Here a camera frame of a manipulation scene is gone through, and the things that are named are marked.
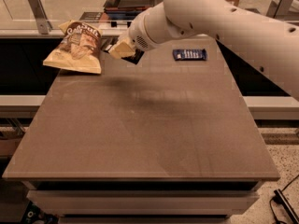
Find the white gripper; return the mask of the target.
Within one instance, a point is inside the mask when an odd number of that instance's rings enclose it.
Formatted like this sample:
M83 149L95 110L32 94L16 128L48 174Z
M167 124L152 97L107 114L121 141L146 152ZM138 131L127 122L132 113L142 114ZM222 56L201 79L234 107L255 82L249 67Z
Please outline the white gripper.
M146 12L142 12L135 17L128 28L129 37L119 40L108 51L116 58L126 58L135 55L136 48L143 51L150 51L157 48L157 44L152 41L146 31Z

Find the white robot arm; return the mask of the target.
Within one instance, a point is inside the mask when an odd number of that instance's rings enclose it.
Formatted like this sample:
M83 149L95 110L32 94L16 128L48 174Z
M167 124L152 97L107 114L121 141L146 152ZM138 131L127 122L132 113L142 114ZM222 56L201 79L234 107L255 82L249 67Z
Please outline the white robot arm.
M225 0L163 0L135 17L109 50L116 59L208 35L299 100L299 26Z

